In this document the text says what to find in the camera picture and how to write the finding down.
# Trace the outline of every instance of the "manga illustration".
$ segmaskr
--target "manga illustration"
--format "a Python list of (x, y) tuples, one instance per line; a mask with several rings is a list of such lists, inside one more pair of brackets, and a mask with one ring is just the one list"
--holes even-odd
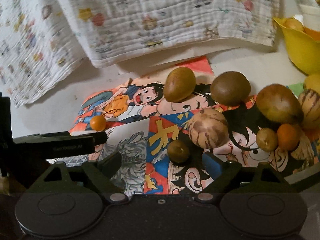
[[(271, 153), (262, 151), (256, 143), (256, 134), (262, 128), (277, 130), (280, 124), (269, 121), (258, 110), (255, 96), (237, 107), (215, 104), (212, 108), (222, 112), (228, 121), (230, 140), (211, 152), (223, 161), (232, 160), (244, 167), (257, 167), (259, 162), (269, 162), (285, 177), (308, 168), (319, 161), (318, 131), (302, 132), (296, 149), (291, 152), (277, 148)], [(167, 156), (167, 146), (172, 140), (188, 143), (184, 130), (188, 120), (198, 110), (183, 114), (151, 117), (149, 123), (146, 194), (199, 193), (212, 179), (203, 169), (201, 155), (204, 149), (193, 149), (185, 167), (173, 165)]]
[[(175, 68), (185, 66), (195, 73), (197, 85), (188, 100), (172, 104), (163, 97), (163, 88), (168, 74)], [(75, 125), (70, 132), (92, 130), (92, 117), (102, 115), (108, 127), (115, 127), (147, 119), (151, 116), (183, 113), (213, 105), (210, 84), (214, 79), (206, 57), (177, 64), (140, 78), (129, 80), (118, 87), (90, 96), (82, 105)]]
[[(192, 152), (184, 167), (175, 166), (167, 155), (168, 144), (179, 139)], [(194, 145), (185, 130), (165, 117), (151, 117), (149, 123), (146, 176), (146, 194), (188, 194), (199, 193), (213, 180), (202, 166), (204, 149)]]
[(87, 160), (101, 161), (110, 154), (119, 151), (122, 166), (111, 178), (111, 182), (123, 189), (126, 195), (143, 193), (146, 168), (149, 120), (141, 120), (106, 130), (108, 141), (95, 146), (95, 153), (89, 155), (59, 158), (67, 166), (80, 166)]

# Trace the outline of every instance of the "white blanket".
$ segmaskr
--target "white blanket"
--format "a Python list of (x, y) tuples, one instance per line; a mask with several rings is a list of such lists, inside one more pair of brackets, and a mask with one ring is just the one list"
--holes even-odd
[(172, 47), (239, 38), (273, 45), (279, 0), (0, 0), (0, 78), (32, 103), (87, 56), (110, 66)]

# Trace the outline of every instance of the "black hair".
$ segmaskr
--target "black hair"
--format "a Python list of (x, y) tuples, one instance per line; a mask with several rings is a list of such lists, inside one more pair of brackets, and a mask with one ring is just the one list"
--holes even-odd
[(247, 128), (249, 128), (253, 133), (257, 134), (260, 128), (270, 128), (274, 131), (277, 131), (280, 126), (279, 123), (268, 120), (259, 111), (256, 104), (248, 109), (245, 103), (241, 103), (238, 108), (223, 111), (222, 114), (228, 122), (230, 140), (234, 145), (244, 151), (250, 151), (252, 149), (239, 145), (233, 137), (233, 132), (244, 135), (247, 140), (246, 144), (248, 144), (249, 134)]
[[(222, 112), (228, 122), (228, 131), (230, 140), (235, 146), (244, 151), (257, 151), (257, 149), (250, 149), (243, 147), (233, 137), (233, 132), (237, 132), (245, 136), (247, 143), (249, 142), (249, 134), (246, 127), (248, 127), (255, 134), (258, 133), (260, 128), (270, 128), (273, 131), (277, 131), (280, 123), (272, 122), (268, 120), (254, 104), (251, 108), (247, 108), (245, 103), (242, 103), (238, 108), (234, 110), (228, 110)], [(301, 169), (305, 165), (305, 160), (296, 160), (291, 156), (291, 152), (288, 152), (288, 162), (281, 174), (285, 177), (291, 175), (294, 170)]]
[(126, 91), (126, 95), (129, 96), (130, 99), (133, 99), (133, 95), (138, 91), (138, 89), (144, 89), (144, 88), (154, 88), (155, 93), (158, 95), (155, 99), (149, 102), (149, 104), (153, 105), (154, 102), (160, 100), (163, 96), (163, 87), (164, 85), (161, 83), (150, 83), (145, 86), (136, 86), (136, 85), (130, 85)]
[(179, 172), (174, 174), (175, 176), (178, 176), (179, 179), (176, 181), (172, 181), (172, 183), (177, 187), (183, 187), (183, 189), (180, 190), (179, 194), (195, 194), (193, 191), (186, 187), (184, 179), (188, 169), (190, 168), (196, 168), (198, 170), (200, 180), (206, 180), (210, 178), (210, 176), (203, 171), (204, 167), (202, 165), (202, 153), (204, 149), (195, 145), (190, 140), (189, 135), (185, 134), (182, 130), (179, 131), (177, 140), (181, 140), (186, 144), (190, 151), (190, 157), (186, 161), (186, 163), (184, 163), (185, 166)]
[(150, 103), (159, 101), (162, 97), (163, 97), (163, 88), (164, 85), (161, 83), (150, 83), (148, 85), (145, 85), (143, 87), (141, 87), (142, 89), (144, 88), (150, 88), (153, 87), (155, 89), (156, 94), (158, 95), (155, 99), (153, 99), (152, 101), (150, 101)]
[(194, 95), (201, 95), (208, 101), (208, 106), (214, 106), (216, 103), (211, 97), (209, 84), (196, 84), (195, 89), (192, 92)]

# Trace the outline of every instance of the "yellow plastic bowl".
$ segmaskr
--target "yellow plastic bowl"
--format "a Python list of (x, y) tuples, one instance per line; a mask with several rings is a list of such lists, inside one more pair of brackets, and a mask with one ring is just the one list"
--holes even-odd
[(287, 18), (273, 18), (281, 27), (290, 60), (297, 68), (310, 75), (320, 73), (320, 41), (308, 34), (283, 26)]

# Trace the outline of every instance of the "open mouth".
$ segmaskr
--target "open mouth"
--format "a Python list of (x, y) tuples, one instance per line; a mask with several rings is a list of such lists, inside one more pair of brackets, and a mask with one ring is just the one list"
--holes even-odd
[(141, 94), (136, 95), (136, 101), (137, 101), (138, 104), (142, 104), (143, 103), (143, 101), (141, 99)]

